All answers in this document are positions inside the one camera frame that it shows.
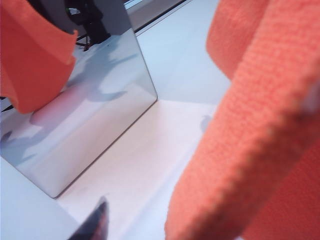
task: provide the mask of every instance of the white floor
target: white floor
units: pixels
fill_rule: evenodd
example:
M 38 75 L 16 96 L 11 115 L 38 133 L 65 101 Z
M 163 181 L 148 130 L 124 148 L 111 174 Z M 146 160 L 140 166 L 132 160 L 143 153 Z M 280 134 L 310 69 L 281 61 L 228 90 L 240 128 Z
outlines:
M 108 240 L 165 238 L 174 185 L 230 84 L 205 50 L 217 3 L 192 0 L 138 37 L 159 101 L 52 200 L 81 223 L 105 196 Z

